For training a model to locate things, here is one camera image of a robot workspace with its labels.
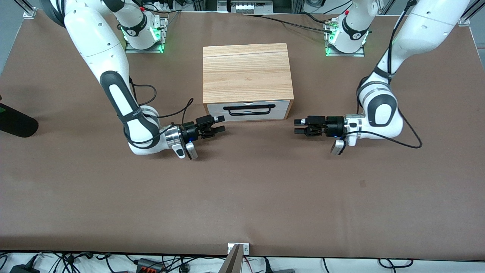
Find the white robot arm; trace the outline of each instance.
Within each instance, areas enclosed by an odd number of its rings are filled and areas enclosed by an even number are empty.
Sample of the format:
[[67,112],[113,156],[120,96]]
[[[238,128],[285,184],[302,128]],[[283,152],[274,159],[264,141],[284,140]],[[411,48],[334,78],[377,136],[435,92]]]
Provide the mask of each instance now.
[[370,76],[364,78],[357,89],[361,114],[346,116],[308,116],[296,119],[296,134],[337,138],[333,154],[341,154],[346,145],[355,146],[357,139],[383,139],[396,137],[403,129],[403,117],[397,99],[391,91],[390,81],[399,66],[410,56],[429,52],[438,47],[455,27],[467,7],[468,0],[416,0],[409,17]]
[[377,0],[353,0],[348,14],[333,18],[328,30],[328,43],[343,53],[354,53],[364,44],[369,27],[377,15]]
[[208,138],[225,130],[223,126],[211,128],[224,117],[205,116],[196,124],[173,124],[160,127],[158,112],[151,106],[140,106],[129,88],[129,65],[124,49],[103,15],[113,13],[121,25],[128,42],[136,49],[147,49],[161,35],[156,28],[158,15],[142,12],[132,0],[51,0],[43,2],[46,14],[56,23],[65,26],[69,35],[103,87],[108,99],[123,123],[129,147],[138,155],[154,154],[172,149],[179,158],[187,154],[197,158],[193,141]]

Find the floor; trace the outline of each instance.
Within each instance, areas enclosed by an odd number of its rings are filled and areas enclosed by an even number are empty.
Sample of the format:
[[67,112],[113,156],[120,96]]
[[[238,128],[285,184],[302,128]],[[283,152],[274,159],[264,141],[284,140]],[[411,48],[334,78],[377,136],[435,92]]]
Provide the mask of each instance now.
[[[7,262],[5,263],[2,272],[9,272],[9,270],[19,264],[26,264],[35,253],[14,253],[9,254]],[[148,258],[153,263],[162,260],[160,256],[135,256],[129,255],[130,259]],[[241,273],[258,273],[266,271],[266,264],[261,257],[248,256],[248,262],[243,263]],[[164,256],[164,261],[173,259],[171,256]],[[184,261],[188,261],[190,257],[185,257]],[[54,254],[42,254],[34,263],[34,268],[40,270],[42,273],[49,272],[52,265],[56,262],[57,257]],[[296,273],[392,273],[392,269],[386,269],[378,264],[376,259],[335,259],[326,258],[327,271],[325,270],[323,260],[321,258],[288,258],[288,257],[269,257],[271,269],[274,273],[278,271],[293,269]],[[114,272],[135,272],[139,273],[136,266],[128,260],[124,255],[113,255],[108,259],[109,265]],[[223,260],[219,258],[202,259],[199,258],[190,262],[191,273],[215,273],[219,272]],[[410,262],[407,260],[391,260],[395,266],[406,265]],[[176,268],[180,263],[173,265],[171,272],[178,272]],[[79,258],[75,260],[74,265],[81,273],[108,273],[110,272],[106,265],[106,260],[98,260],[96,257],[88,260],[86,258]],[[64,272],[64,266],[61,263],[57,272]],[[405,269],[397,269],[399,273],[483,273],[485,272],[485,262],[450,262],[450,261],[424,261],[416,260],[414,263]]]
[[[34,6],[39,6],[38,0],[30,0]],[[326,5],[329,5],[332,1],[328,0]],[[400,13],[399,5],[405,2],[405,0],[398,0],[397,4],[393,8],[392,13]],[[0,32],[0,74],[3,71],[3,67],[8,58],[8,54],[14,43],[16,34],[23,21],[23,11],[13,0],[1,0],[0,1],[0,26],[2,31]],[[485,9],[477,14],[471,20],[471,28],[475,38],[475,42],[485,67]],[[34,254],[29,253],[17,253],[9,254],[8,260],[5,263],[2,272],[8,272],[10,268],[17,264],[25,264]],[[131,256],[132,258],[141,258],[142,256]],[[159,256],[151,257],[155,261],[160,261]],[[252,266],[252,272],[258,272],[265,270],[264,260],[260,257],[254,257],[254,261],[250,261]],[[48,272],[56,258],[53,255],[43,255],[37,259],[35,268],[40,269],[41,272]],[[276,270],[295,269],[298,273],[313,273],[313,272],[326,272],[323,267],[323,260],[320,258],[269,258],[272,268]],[[191,262],[191,272],[195,273],[208,273],[218,272],[222,264],[222,260],[219,259],[198,259]],[[394,261],[395,264],[403,264],[403,261]],[[373,272],[373,273],[391,273],[391,269],[384,269],[380,267],[375,259],[326,259],[328,272],[331,273],[347,273],[347,272]],[[135,272],[136,267],[133,263],[129,262],[124,256],[113,256],[110,258],[110,264],[115,271],[128,270]],[[76,265],[82,273],[84,272],[109,272],[105,261],[99,261],[96,259],[82,259],[77,260]],[[249,273],[249,267],[244,264],[243,272]],[[485,272],[485,263],[483,262],[447,262],[447,261],[415,261],[412,267],[405,269],[410,273],[419,272],[463,272],[463,273],[478,273]]]

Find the wooden lid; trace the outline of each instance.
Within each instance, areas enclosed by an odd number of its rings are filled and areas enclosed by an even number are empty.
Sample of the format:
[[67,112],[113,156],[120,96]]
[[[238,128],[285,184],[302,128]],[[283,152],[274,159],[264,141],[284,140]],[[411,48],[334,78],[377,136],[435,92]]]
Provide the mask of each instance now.
[[204,47],[203,103],[292,100],[286,44]]

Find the drawer handle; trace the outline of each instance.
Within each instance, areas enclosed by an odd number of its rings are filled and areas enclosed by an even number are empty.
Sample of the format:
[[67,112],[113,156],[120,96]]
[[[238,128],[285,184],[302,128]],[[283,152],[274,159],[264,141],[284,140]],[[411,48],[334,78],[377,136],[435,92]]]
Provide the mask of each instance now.
[[[223,109],[229,112],[229,115],[233,117],[237,116],[255,116],[255,115],[268,115],[271,113],[271,108],[275,108],[276,105],[274,104],[265,104],[265,105],[244,105],[244,106],[225,106]],[[233,113],[231,111],[234,110],[248,110],[248,109],[268,109],[268,111],[264,112],[251,112],[251,113]]]

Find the drawer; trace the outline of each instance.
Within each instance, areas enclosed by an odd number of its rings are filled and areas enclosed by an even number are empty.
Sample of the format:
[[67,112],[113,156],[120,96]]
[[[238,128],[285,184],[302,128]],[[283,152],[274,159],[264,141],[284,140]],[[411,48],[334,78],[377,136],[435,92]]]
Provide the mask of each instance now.
[[227,107],[231,107],[231,113],[241,113],[244,111],[257,112],[267,112],[269,106],[264,108],[264,105],[271,105],[271,111],[284,111],[288,109],[290,101],[268,101],[268,102],[234,102],[234,103],[212,103],[207,104],[207,110],[209,113],[224,113],[228,112]]
[[284,119],[290,101],[235,102],[207,104],[209,114],[226,121]]

